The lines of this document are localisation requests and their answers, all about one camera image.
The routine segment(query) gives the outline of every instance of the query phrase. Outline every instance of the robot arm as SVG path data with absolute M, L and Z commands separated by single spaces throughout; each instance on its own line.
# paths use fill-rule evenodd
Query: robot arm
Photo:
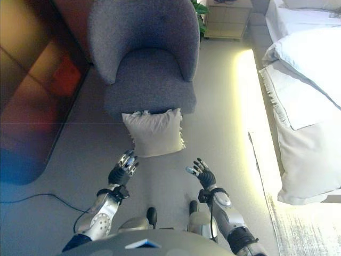
M 216 185 L 214 174 L 208 165 L 198 158 L 194 167 L 187 167 L 195 175 L 204 189 L 199 193 L 199 201 L 207 203 L 214 216 L 219 231 L 227 240 L 232 252 L 237 256 L 267 256 L 264 248 L 247 228 L 242 215 L 232 206 L 228 194 Z
M 81 244 L 102 239 L 109 235 L 113 217 L 122 200 L 129 197 L 125 185 L 133 176 L 139 163 L 132 150 L 126 151 L 108 177 L 108 187 L 97 193 L 97 200 L 89 210 L 90 217 L 84 219 L 76 235 L 63 249 L 70 250 Z

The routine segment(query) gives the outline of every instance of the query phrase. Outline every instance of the throw pillow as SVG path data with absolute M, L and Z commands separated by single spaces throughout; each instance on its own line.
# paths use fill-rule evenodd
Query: throw pillow
M 138 157 L 151 157 L 174 153 L 185 148 L 180 133 L 180 109 L 163 114 L 148 111 L 122 114 L 123 122 L 132 136 Z

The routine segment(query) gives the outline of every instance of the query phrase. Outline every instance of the red object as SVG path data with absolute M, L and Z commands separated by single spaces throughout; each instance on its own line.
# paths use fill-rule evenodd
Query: red object
M 62 57 L 58 69 L 53 74 L 53 82 L 51 84 L 51 92 L 61 97 L 71 97 L 75 92 L 81 74 L 70 56 Z

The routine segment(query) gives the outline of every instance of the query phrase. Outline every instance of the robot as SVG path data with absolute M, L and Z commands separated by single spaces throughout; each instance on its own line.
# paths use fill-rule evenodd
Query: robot
M 200 158 L 194 161 L 193 167 L 186 167 L 186 171 L 200 181 L 203 189 L 198 199 L 208 205 L 210 216 L 199 212 L 197 201 L 192 201 L 187 231 L 155 229 L 156 209 L 151 207 L 146 218 L 132 218 L 117 234 L 109 236 L 122 200 L 129 197 L 126 184 L 138 166 L 136 160 L 133 150 L 122 155 L 109 174 L 108 187 L 97 193 L 97 200 L 89 210 L 90 216 L 82 221 L 60 256 L 232 256 L 217 244 L 217 227 L 235 255 L 267 256 L 242 215 L 232 206 L 227 192 L 217 186 L 214 174 Z

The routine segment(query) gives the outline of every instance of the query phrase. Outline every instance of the armchair backrest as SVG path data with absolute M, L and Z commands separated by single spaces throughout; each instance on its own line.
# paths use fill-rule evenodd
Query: armchair backrest
M 190 0 L 97 0 L 88 24 L 92 59 L 107 84 L 128 52 L 146 47 L 172 53 L 183 78 L 193 80 L 199 25 Z

